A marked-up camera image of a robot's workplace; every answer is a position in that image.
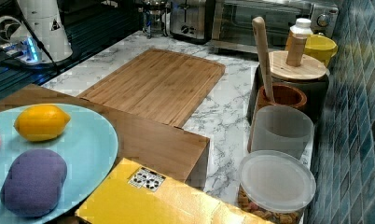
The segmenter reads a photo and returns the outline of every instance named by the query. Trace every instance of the blue tile wall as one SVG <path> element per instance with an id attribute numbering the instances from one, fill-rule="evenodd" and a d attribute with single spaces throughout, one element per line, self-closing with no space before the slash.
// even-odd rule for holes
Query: blue tile wall
<path id="1" fill-rule="evenodd" d="M 330 85 L 316 130 L 311 223 L 375 224 L 375 0 L 335 0 Z"/>

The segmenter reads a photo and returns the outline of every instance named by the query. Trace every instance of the label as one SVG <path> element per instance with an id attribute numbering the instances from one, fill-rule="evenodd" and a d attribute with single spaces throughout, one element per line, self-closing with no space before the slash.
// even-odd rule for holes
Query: label
<path id="1" fill-rule="evenodd" d="M 51 25 L 51 31 L 55 31 L 55 30 L 58 30 L 60 28 L 61 27 L 60 27 L 59 23 L 56 21 L 56 19 L 54 19 L 53 24 Z"/>
<path id="2" fill-rule="evenodd" d="M 165 176 L 141 167 L 130 178 L 129 184 L 138 189 L 145 188 L 156 192 L 164 180 Z"/>

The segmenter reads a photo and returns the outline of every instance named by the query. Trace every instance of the yellow box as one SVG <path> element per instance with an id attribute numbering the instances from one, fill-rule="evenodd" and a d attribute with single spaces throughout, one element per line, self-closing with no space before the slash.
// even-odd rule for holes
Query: yellow box
<path id="1" fill-rule="evenodd" d="M 126 159 L 76 215 L 92 224 L 271 223 Z"/>

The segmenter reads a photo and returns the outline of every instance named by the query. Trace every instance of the clay pot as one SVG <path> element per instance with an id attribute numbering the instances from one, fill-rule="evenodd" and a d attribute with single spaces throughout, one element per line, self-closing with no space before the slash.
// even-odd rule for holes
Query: clay pot
<path id="1" fill-rule="evenodd" d="M 255 112 L 252 117 L 252 124 L 251 124 L 251 131 L 249 134 L 248 152 L 251 152 L 251 144 L 252 144 L 252 136 L 255 126 L 255 117 L 257 111 L 267 105 L 287 105 L 291 106 L 301 112 L 304 113 L 305 105 L 307 104 L 307 96 L 304 94 L 303 91 L 299 90 L 298 88 L 286 86 L 282 83 L 272 83 L 272 91 L 274 94 L 275 102 L 271 102 L 266 97 L 266 92 L 264 91 L 264 87 L 260 87 L 257 92 L 257 103 L 255 105 Z"/>

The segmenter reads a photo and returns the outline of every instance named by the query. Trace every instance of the yellow bowl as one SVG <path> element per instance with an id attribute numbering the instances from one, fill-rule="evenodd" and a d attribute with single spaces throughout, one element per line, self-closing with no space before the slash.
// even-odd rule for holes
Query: yellow bowl
<path id="1" fill-rule="evenodd" d="M 311 35 L 307 38 L 304 54 L 317 59 L 327 67 L 337 50 L 338 46 L 333 40 L 323 35 Z"/>

